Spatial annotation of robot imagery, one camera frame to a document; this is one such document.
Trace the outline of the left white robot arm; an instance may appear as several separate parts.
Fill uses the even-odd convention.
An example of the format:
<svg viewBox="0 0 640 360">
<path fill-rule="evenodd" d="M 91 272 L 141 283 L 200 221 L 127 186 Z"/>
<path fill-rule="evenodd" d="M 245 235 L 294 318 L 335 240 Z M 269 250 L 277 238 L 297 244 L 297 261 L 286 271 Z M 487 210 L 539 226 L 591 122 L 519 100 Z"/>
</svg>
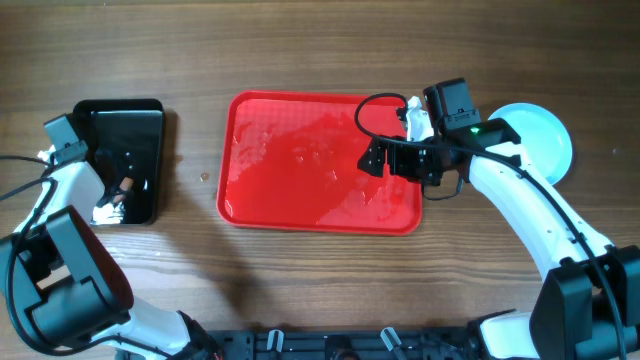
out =
<svg viewBox="0 0 640 360">
<path fill-rule="evenodd" d="M 31 213 L 1 241 L 1 293 L 11 325 L 32 350 L 52 357 L 113 347 L 120 359 L 218 359 L 218 343 L 191 317 L 134 296 L 90 227 L 94 211 L 128 201 L 129 157 L 83 151 L 36 157 L 42 175 L 3 194 L 42 191 Z"/>
</svg>

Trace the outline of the green yellow sponge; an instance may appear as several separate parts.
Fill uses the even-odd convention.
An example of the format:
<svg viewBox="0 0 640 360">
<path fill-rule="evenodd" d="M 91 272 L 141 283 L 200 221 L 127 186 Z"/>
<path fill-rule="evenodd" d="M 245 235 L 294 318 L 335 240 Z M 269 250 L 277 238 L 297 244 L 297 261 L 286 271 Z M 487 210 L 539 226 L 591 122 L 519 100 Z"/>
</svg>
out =
<svg viewBox="0 0 640 360">
<path fill-rule="evenodd" d="M 129 177 L 125 177 L 122 182 L 118 185 L 118 187 L 113 192 L 112 202 L 114 204 L 118 204 L 123 202 L 126 197 L 131 193 L 133 187 L 133 179 Z"/>
</svg>

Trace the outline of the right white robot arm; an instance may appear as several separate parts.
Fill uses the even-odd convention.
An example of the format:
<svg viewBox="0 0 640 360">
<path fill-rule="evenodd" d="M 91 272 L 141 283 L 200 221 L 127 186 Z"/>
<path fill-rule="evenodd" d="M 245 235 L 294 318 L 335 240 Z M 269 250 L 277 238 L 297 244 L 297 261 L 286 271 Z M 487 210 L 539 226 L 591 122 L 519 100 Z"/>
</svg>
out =
<svg viewBox="0 0 640 360">
<path fill-rule="evenodd" d="M 639 349 L 639 249 L 619 248 L 574 211 L 535 168 L 503 119 L 409 141 L 371 133 L 359 169 L 431 183 L 455 170 L 522 241 L 543 285 L 530 312 L 491 314 L 463 329 L 425 331 L 426 353 L 462 359 L 624 359 Z"/>
</svg>

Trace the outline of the light blue plate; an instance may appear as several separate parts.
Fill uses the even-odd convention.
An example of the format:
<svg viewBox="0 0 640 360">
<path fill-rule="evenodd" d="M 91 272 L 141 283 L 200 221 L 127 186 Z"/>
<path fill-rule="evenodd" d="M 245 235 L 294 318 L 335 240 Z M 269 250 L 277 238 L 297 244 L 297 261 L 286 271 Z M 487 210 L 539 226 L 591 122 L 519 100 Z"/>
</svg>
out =
<svg viewBox="0 0 640 360">
<path fill-rule="evenodd" d="M 573 144 L 565 125 L 549 110 L 532 103 L 512 103 L 494 111 L 489 119 L 504 119 L 521 137 L 529 157 L 551 184 L 569 172 Z"/>
</svg>

